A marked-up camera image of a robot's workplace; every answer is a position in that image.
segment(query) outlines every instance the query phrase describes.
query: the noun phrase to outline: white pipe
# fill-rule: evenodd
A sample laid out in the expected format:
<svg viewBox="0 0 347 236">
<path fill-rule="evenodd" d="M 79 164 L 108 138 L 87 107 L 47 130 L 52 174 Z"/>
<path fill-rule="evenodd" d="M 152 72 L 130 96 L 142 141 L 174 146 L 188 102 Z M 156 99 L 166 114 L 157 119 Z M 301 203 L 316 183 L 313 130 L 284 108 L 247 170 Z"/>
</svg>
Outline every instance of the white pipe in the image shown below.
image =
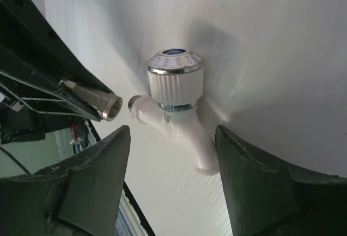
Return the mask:
<svg viewBox="0 0 347 236">
<path fill-rule="evenodd" d="M 201 125 L 196 107 L 168 112 L 159 108 L 158 103 L 148 96 L 135 98 L 130 104 L 133 118 L 154 127 L 177 145 L 188 148 L 199 173 L 215 175 L 219 172 L 215 143 Z"/>
</svg>

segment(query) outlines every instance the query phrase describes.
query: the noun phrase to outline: faucet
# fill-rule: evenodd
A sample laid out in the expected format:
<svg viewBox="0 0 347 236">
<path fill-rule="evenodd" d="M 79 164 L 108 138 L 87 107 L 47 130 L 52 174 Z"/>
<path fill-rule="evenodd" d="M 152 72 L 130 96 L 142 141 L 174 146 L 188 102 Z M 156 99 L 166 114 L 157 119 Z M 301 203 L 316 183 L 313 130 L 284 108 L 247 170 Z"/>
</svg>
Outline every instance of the faucet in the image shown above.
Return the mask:
<svg viewBox="0 0 347 236">
<path fill-rule="evenodd" d="M 203 94 L 203 66 L 203 60 L 187 49 L 158 52 L 147 63 L 152 97 L 136 95 L 128 108 L 138 122 L 189 149 L 195 169 L 211 176 L 219 172 L 215 143 L 196 113 Z"/>
</svg>

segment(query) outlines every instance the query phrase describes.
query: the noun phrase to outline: black cable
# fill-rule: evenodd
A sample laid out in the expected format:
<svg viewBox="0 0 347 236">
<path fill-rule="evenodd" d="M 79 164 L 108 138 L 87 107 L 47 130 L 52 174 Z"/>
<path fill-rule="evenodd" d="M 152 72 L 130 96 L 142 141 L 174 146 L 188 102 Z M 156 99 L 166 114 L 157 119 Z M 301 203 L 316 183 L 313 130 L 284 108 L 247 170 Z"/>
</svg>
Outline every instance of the black cable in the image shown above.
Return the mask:
<svg viewBox="0 0 347 236">
<path fill-rule="evenodd" d="M 29 170 L 25 166 L 23 166 L 22 163 L 18 161 L 9 151 L 7 151 L 1 146 L 0 146 L 0 150 L 3 151 L 8 157 L 10 157 L 20 168 L 22 168 L 24 172 L 26 172 L 28 175 L 31 175 Z"/>
</svg>

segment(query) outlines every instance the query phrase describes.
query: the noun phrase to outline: metal connector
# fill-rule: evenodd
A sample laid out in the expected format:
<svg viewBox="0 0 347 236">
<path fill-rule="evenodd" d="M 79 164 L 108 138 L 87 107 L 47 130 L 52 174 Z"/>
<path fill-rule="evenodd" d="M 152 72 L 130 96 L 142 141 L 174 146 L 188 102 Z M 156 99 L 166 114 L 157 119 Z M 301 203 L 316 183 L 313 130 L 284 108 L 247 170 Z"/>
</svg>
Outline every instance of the metal connector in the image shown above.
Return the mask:
<svg viewBox="0 0 347 236">
<path fill-rule="evenodd" d="M 112 121 L 119 113 L 123 100 L 114 93 L 107 94 L 100 90 L 81 86 L 74 81 L 68 80 L 65 86 L 77 97 L 95 108 L 99 116 L 106 120 Z"/>
</svg>

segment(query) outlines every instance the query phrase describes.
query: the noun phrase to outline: white ribbed knob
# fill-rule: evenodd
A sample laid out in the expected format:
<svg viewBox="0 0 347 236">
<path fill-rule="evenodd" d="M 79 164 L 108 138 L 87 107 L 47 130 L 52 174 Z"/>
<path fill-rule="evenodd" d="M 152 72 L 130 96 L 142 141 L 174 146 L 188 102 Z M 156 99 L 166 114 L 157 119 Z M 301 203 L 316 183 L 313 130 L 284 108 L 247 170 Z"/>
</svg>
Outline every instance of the white ribbed knob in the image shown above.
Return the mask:
<svg viewBox="0 0 347 236">
<path fill-rule="evenodd" d="M 195 103 L 203 93 L 203 60 L 186 49 L 168 49 L 147 63 L 153 99 L 163 105 Z"/>
</svg>

